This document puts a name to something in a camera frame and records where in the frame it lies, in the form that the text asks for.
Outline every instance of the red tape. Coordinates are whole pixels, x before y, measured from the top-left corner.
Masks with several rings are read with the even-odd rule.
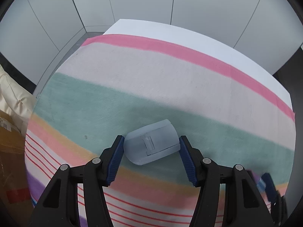
[[[6,196],[10,204],[31,199],[31,194],[28,188],[9,190],[6,192]]]

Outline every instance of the white tabletop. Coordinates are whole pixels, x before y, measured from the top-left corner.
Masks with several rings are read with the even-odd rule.
[[[290,94],[271,74],[242,53],[213,38],[172,25],[134,19],[120,19],[104,34],[148,37],[210,55],[257,80],[292,109]]]

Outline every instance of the light blue plastic case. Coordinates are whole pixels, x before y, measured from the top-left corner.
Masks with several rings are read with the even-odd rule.
[[[124,140],[124,154],[136,165],[144,165],[179,150],[178,134],[169,120],[134,130]]]

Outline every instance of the cream fabric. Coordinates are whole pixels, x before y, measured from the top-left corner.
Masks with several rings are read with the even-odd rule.
[[[9,114],[23,136],[36,98],[13,80],[0,65],[0,110]]]

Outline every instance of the striped blanket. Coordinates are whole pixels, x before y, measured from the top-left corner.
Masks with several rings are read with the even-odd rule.
[[[284,194],[294,157],[292,109],[233,66],[156,39],[86,40],[41,93],[28,125],[25,163],[36,204],[57,168],[86,164],[117,135],[169,119],[219,165],[269,172]],[[178,153],[137,166],[123,157],[104,194],[114,226],[188,226],[199,188]],[[78,185],[81,226],[87,226]],[[224,188],[216,226],[222,225]]]

